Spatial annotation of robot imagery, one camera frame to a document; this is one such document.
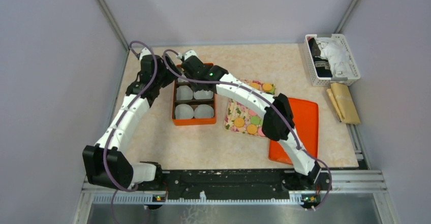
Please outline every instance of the orange plate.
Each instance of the orange plate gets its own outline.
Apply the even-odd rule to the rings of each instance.
[[[304,147],[314,157],[317,157],[319,146],[319,106],[317,103],[289,98],[293,112],[293,122]],[[292,164],[277,141],[269,141],[269,159],[275,162]]]
[[[176,94],[176,88],[177,88],[177,79],[174,80],[174,95],[172,99],[172,121],[174,122],[174,125],[176,126],[189,126],[189,125],[208,125],[208,124],[215,124],[217,122],[217,109],[216,109],[216,94],[212,96],[212,102],[210,103],[203,103],[208,104],[214,108],[214,117],[213,118],[201,118],[201,119],[175,119],[175,94]],[[193,102],[191,105],[193,109],[199,104],[199,100],[196,100],[193,98]]]

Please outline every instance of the paper bag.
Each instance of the paper bag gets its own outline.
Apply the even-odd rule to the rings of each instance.
[[[341,122],[349,124],[361,123],[349,88],[346,85],[331,83],[331,88],[327,89],[326,92]]]

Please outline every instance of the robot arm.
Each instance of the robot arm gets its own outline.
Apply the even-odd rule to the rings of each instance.
[[[150,51],[144,48],[137,58],[141,63],[141,71],[136,80],[126,90],[126,96],[120,110],[112,124],[95,143],[94,146],[86,146],[82,156],[88,182],[109,188],[118,188],[109,178],[103,164],[103,151],[107,147],[107,165],[115,181],[123,188],[130,188],[134,183],[153,181],[160,166],[155,163],[130,164],[124,157],[132,135],[142,116],[150,109],[154,100],[159,95],[161,88],[166,87],[176,78],[163,63],[161,57],[156,56],[158,68],[157,75],[149,88],[139,97],[137,95],[150,82],[155,64]],[[169,67],[179,70],[169,59]]]
[[[141,71],[138,73],[136,80],[127,88],[124,102],[113,123],[94,146],[85,147],[82,155],[89,183],[109,188],[119,188],[111,181],[103,164],[103,152],[107,142],[109,142],[106,156],[107,166],[112,177],[123,188],[130,188],[134,183],[154,181],[161,174],[160,165],[149,162],[131,165],[122,153],[127,150],[140,119],[150,109],[155,98],[159,95],[160,89],[176,79],[165,66],[161,57],[156,57],[158,63],[156,78],[145,93],[136,98],[143,87],[149,83],[152,76],[151,72],[155,70],[149,50],[143,49],[138,54],[137,58],[141,62]],[[168,56],[166,59],[171,70],[180,74],[181,72]],[[280,143],[292,160],[294,169],[299,176],[308,184],[316,182],[321,171],[319,164],[303,151],[301,141],[299,141],[298,147],[288,127],[273,108],[275,107],[281,112],[296,134],[293,113],[284,94],[280,93],[278,96],[273,96],[243,84],[232,74],[229,74],[227,70],[219,66],[204,65],[193,50],[186,52],[182,57],[182,61],[181,68],[186,77],[213,82],[191,82],[191,86],[195,91],[211,90],[234,99],[255,111],[263,118],[262,132],[266,137]]]
[[[184,70],[186,77],[221,82],[218,84],[192,83],[195,90],[212,90],[214,93],[236,100],[256,112],[259,117],[263,118],[262,132],[265,136],[278,141],[292,160],[295,171],[303,175],[309,184],[316,182],[321,171],[319,164],[306,154],[303,150],[304,145],[299,138],[299,145],[297,145],[286,124],[274,109],[268,105],[268,102],[272,103],[284,115],[284,118],[297,135],[293,122],[293,113],[284,94],[280,93],[274,97],[273,95],[262,93],[242,83],[219,66],[204,65],[193,50],[186,52],[182,61],[181,68]]]

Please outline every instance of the purple wall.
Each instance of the purple wall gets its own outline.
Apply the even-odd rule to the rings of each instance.
[[[95,0],[0,3],[0,223],[70,223],[125,52]]]
[[[128,40],[151,45],[303,42],[352,0],[106,0]]]
[[[402,223],[431,212],[431,0],[362,0],[345,28],[361,72],[351,91],[372,166]]]

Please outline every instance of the white plastic basket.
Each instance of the white plastic basket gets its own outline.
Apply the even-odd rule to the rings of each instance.
[[[350,67],[352,69],[354,77],[347,77],[347,78],[334,78],[334,77],[323,78],[323,77],[319,77],[317,75],[316,68],[314,66],[313,57],[311,55],[311,51],[310,51],[309,43],[308,43],[309,39],[316,38],[316,37],[317,38],[329,37],[329,35],[306,35],[305,36],[304,47],[303,47],[304,48],[304,56],[305,56],[305,59],[307,61],[307,67],[309,68],[311,82],[312,82],[313,86],[326,86],[326,85],[329,85],[333,82],[343,83],[347,86],[350,86],[354,82],[356,82],[357,80],[359,80],[361,78],[361,75],[359,74],[358,67],[356,66],[355,59],[353,58],[352,52],[350,51],[349,45],[347,44],[346,37],[344,37],[344,35],[340,35],[340,34],[332,34],[330,37],[333,39],[340,40],[341,43],[344,45],[344,47],[349,52],[350,61],[351,61]]]

